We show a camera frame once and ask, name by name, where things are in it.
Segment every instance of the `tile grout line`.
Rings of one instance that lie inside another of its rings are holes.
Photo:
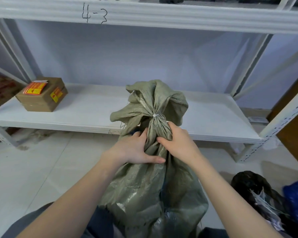
[[[28,212],[28,209],[30,208],[31,204],[33,203],[34,199],[36,198],[36,196],[37,196],[37,194],[39,193],[40,189],[42,188],[43,184],[45,183],[45,181],[47,180],[47,178],[50,176],[50,174],[51,174],[52,170],[54,169],[56,163],[58,162],[58,160],[59,160],[60,157],[62,156],[64,150],[65,150],[66,147],[68,146],[68,144],[69,144],[69,142],[71,141],[71,139],[73,138],[73,136],[74,136],[74,133],[72,133],[71,138],[68,140],[68,142],[67,142],[67,144],[65,145],[64,149],[62,150],[60,156],[59,156],[59,157],[57,158],[57,160],[55,161],[53,167],[51,168],[50,172],[48,173],[48,175],[46,176],[45,180],[44,180],[43,183],[41,184],[39,190],[36,192],[36,194],[35,194],[34,198],[32,199],[31,203],[28,205],[28,208],[25,210],[23,216],[25,216],[25,214]]]

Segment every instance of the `white metal shelf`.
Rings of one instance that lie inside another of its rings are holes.
[[[223,6],[105,0],[0,0],[0,18],[298,34],[298,11]]]
[[[55,111],[28,112],[14,97],[0,107],[0,126],[119,134],[121,122],[110,114],[127,105],[124,87],[65,84],[69,93]],[[233,98],[226,94],[184,91],[189,109],[182,128],[195,140],[258,143]]]

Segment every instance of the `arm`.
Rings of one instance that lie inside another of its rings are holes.
[[[230,238],[281,238],[213,168],[200,153],[188,132],[168,123],[173,140],[157,138],[173,156],[186,163],[198,176]]]
[[[144,153],[147,129],[118,141],[72,188],[22,231],[17,238],[81,237],[99,200],[124,163],[163,163],[159,156]]]

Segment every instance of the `handwritten text 4-4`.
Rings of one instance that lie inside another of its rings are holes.
[[[88,19],[91,18],[91,14],[101,14],[101,15],[103,15],[103,17],[104,17],[104,20],[102,21],[101,24],[103,24],[104,22],[107,22],[107,19],[106,19],[105,16],[108,14],[108,12],[107,12],[104,8],[100,9],[99,13],[98,13],[98,12],[91,12],[91,13],[90,13],[90,12],[89,12],[89,5],[85,5],[85,3],[84,3],[84,5],[83,5],[82,18],[83,18],[83,19],[86,19],[86,20],[87,20],[87,23],[88,23]]]

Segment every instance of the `floor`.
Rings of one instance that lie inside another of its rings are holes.
[[[118,138],[108,134],[32,129],[22,129],[14,137],[24,144],[14,148],[0,143],[0,237],[21,216],[55,201]],[[259,150],[254,161],[236,164],[220,143],[197,144],[228,181],[244,170],[263,175],[278,191],[298,180],[298,162],[284,146]],[[201,226],[223,228],[211,203]]]

